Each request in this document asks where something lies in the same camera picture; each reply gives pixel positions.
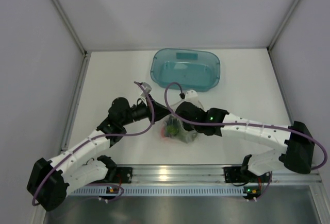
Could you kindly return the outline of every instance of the blue tray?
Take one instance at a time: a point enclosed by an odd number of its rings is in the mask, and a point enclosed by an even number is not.
[[[166,48],[154,55],[150,75],[162,88],[176,81],[184,90],[206,92],[219,83],[220,60],[207,51]]]

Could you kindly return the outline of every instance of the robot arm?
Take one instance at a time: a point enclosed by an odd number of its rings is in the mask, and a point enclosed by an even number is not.
[[[144,93],[149,94],[151,87],[146,83],[141,85],[145,88]],[[297,173],[310,172],[314,144],[309,140],[288,131],[263,127],[209,125],[211,123],[260,123],[242,119],[222,109],[211,108],[205,112],[197,107],[198,95],[195,91],[187,91],[185,95],[180,96],[184,100],[181,101],[175,113],[187,120],[204,124],[200,126],[183,122],[185,130],[196,130],[205,135],[237,137],[273,148],[266,153],[246,156],[241,166],[243,173],[260,176],[268,171],[284,167]],[[154,101],[150,95],[152,107],[144,101],[146,96],[141,95],[141,97],[141,101],[132,107],[125,98],[115,99],[108,111],[108,116],[85,140],[48,161],[41,158],[35,163],[27,190],[34,196],[40,188],[36,199],[47,211],[55,209],[66,196],[86,184],[98,180],[112,182],[116,176],[117,165],[111,158],[100,156],[88,165],[83,164],[116,144],[122,135],[126,134],[125,125],[145,118],[151,121],[151,108],[154,109],[155,122],[171,113],[165,106]],[[295,122],[290,128],[310,135],[302,123]]]

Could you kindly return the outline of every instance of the white wall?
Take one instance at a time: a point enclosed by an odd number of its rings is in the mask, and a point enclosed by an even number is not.
[[[280,40],[273,60],[296,120],[330,152],[330,0],[302,0]],[[323,158],[316,149],[316,161]],[[321,169],[330,196],[330,163]]]
[[[34,162],[58,152],[82,55],[50,0],[0,8],[0,222],[21,224]]]
[[[60,0],[88,50],[266,47],[293,0]]]

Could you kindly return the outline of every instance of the white table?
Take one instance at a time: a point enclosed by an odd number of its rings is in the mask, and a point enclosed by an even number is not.
[[[236,115],[269,124],[289,125],[289,118],[266,49],[208,50],[221,62],[219,84],[199,93],[205,110],[226,109]],[[69,147],[98,126],[108,114],[111,102],[125,97],[135,104],[140,90],[133,81],[146,81],[152,97],[164,104],[164,89],[150,78],[156,51],[93,52],[87,69]],[[169,102],[179,101],[179,91],[169,90]],[[127,133],[142,131],[143,120],[126,127]],[[268,147],[252,142],[200,135],[192,144],[169,142],[154,126],[148,133],[124,137],[102,154],[117,164],[241,164],[247,154],[261,153]]]

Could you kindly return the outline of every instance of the perforated metal strip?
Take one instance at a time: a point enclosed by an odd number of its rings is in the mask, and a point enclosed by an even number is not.
[[[71,196],[113,196],[108,186],[85,186]],[[122,186],[123,196],[246,196],[243,187],[231,186]]]

